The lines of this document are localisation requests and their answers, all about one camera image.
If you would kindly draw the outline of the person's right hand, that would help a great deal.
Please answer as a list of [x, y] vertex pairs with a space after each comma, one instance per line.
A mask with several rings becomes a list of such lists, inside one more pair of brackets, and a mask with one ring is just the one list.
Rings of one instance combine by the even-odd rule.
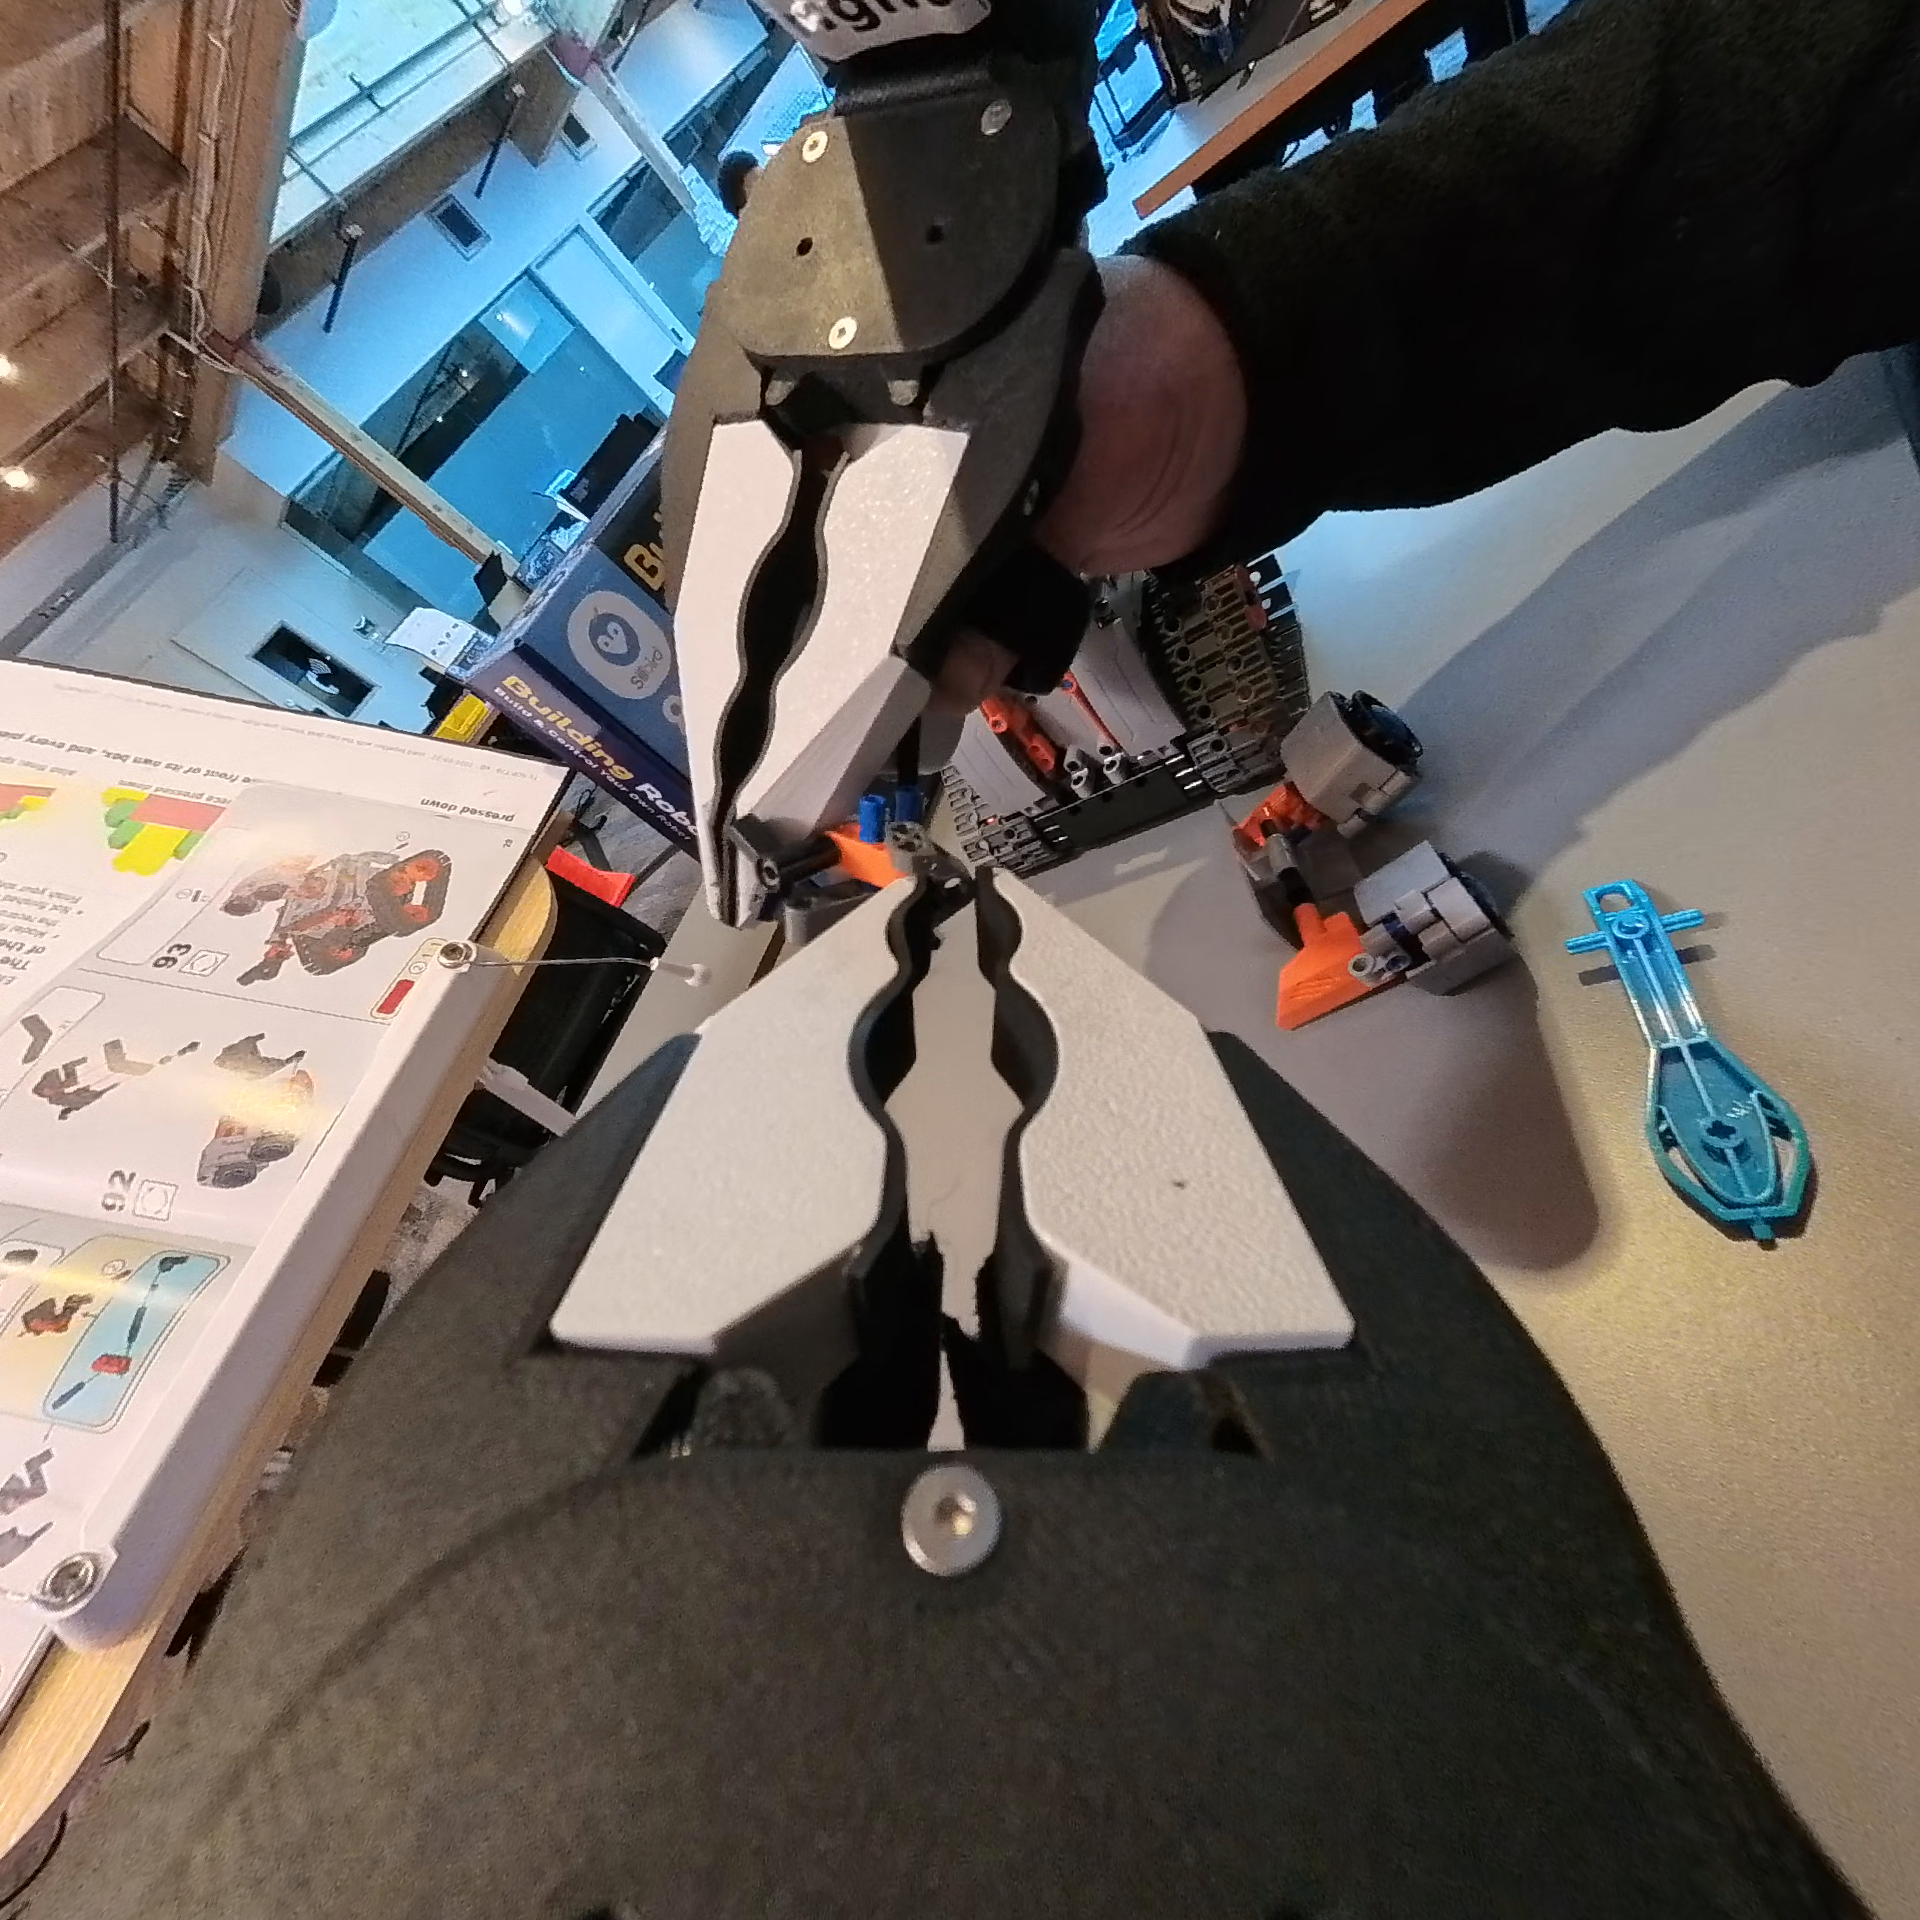
[[1037, 546], [1071, 575], [1189, 559], [1221, 524], [1247, 398], [1206, 300], [1148, 256], [1099, 262], [1102, 311], [1077, 383], [1078, 445]]

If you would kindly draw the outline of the instruction booklet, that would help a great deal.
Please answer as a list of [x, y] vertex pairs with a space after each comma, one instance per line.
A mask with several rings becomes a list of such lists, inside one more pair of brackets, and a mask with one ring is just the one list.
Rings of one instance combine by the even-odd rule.
[[483, 1013], [569, 774], [4, 661], [3, 1583], [155, 1601]]

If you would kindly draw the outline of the person's right forearm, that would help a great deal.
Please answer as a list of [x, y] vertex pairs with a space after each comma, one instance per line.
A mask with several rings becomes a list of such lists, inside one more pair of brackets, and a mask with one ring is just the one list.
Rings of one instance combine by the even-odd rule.
[[1569, 5], [1127, 249], [1239, 356], [1201, 552], [1443, 505], [1915, 340], [1918, 5]]

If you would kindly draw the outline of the black toy car box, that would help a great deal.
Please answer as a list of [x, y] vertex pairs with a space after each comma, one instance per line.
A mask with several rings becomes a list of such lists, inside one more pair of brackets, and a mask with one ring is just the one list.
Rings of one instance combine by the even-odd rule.
[[1136, 2], [1167, 96], [1199, 102], [1260, 60], [1339, 17], [1350, 2]]

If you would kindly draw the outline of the blue robot kit box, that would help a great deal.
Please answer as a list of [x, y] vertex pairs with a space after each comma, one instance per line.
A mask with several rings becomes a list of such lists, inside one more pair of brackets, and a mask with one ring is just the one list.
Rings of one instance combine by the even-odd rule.
[[679, 652], [665, 608], [663, 444], [582, 524], [501, 636], [452, 678], [516, 733], [699, 855]]

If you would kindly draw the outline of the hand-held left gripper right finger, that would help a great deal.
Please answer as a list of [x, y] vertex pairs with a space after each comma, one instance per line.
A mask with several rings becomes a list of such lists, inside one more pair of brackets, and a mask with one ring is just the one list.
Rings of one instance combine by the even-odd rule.
[[1143, 1376], [1345, 1350], [1353, 1311], [1199, 1020], [1008, 873], [976, 877], [974, 911], [1017, 1104], [974, 1438], [1085, 1438]]

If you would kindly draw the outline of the grey orange toy arm assembly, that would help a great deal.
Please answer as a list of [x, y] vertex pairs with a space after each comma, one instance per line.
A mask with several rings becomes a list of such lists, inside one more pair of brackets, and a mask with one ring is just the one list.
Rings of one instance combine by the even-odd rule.
[[936, 856], [926, 786], [896, 782], [869, 788], [843, 822], [756, 855], [756, 877], [777, 901], [809, 887], [816, 894], [835, 884], [878, 892]]

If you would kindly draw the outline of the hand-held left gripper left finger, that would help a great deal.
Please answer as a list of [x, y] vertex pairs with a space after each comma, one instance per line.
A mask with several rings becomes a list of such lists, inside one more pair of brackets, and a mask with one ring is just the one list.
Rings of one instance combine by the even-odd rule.
[[821, 1438], [928, 1438], [932, 1261], [885, 1098], [932, 882], [899, 877], [695, 1031], [548, 1330], [774, 1377]]

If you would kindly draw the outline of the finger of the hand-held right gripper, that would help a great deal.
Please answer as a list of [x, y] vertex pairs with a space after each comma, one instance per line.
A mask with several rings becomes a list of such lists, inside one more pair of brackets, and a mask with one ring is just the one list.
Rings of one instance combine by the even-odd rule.
[[862, 423], [823, 450], [791, 445], [804, 461], [817, 544], [817, 582], [782, 678], [807, 761], [784, 788], [796, 801], [789, 815], [753, 817], [751, 791], [739, 796], [741, 877], [750, 852], [849, 817], [926, 714], [932, 669], [909, 655], [974, 552], [956, 505], [969, 444], [965, 426]]
[[784, 817], [804, 730], [782, 678], [817, 582], [816, 508], [801, 457], [764, 418], [712, 426], [680, 573], [680, 696], [705, 903], [723, 924], [759, 914], [759, 863], [739, 876], [735, 801]]

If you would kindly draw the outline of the tracked toy robot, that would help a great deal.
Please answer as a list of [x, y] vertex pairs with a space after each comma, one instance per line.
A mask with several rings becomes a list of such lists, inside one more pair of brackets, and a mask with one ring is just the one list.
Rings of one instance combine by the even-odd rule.
[[966, 717], [942, 767], [956, 848], [1024, 877], [1265, 791], [1310, 704], [1276, 550], [1195, 581], [1097, 582], [1055, 687], [1003, 690]]

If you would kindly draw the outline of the wooden workbench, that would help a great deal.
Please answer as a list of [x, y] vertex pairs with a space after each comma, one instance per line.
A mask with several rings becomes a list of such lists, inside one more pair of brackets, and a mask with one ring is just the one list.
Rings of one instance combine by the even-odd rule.
[[1356, 2], [1327, 22], [1263, 54], [1239, 79], [1204, 101], [1179, 102], [1171, 119], [1119, 169], [1118, 191], [1137, 217], [1164, 213], [1181, 191], [1197, 191], [1228, 162], [1277, 136], [1333, 89], [1356, 82], [1360, 64], [1393, 34], [1438, 17], [1436, 2]]

